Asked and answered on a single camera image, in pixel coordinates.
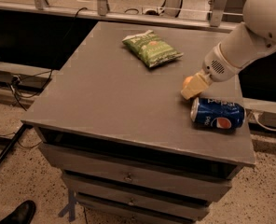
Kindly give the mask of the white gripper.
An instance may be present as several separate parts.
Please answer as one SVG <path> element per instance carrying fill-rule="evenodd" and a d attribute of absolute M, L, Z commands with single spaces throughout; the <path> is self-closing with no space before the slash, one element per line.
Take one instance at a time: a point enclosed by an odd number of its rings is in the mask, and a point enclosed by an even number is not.
<path fill-rule="evenodd" d="M 181 90 L 185 99 L 190 99 L 205 91 L 213 82 L 223 82 L 240 73 L 240 69 L 228 62 L 217 44 L 205 56 L 202 69 L 196 73 L 188 85 Z"/>

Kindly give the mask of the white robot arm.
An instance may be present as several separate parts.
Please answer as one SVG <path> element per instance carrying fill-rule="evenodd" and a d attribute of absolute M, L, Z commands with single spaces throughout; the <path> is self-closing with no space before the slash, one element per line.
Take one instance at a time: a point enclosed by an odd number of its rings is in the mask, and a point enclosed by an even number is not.
<path fill-rule="evenodd" d="M 276 52 L 276 0 L 246 0 L 242 16 L 243 21 L 205 56 L 201 70 L 184 81 L 185 99 Z"/>

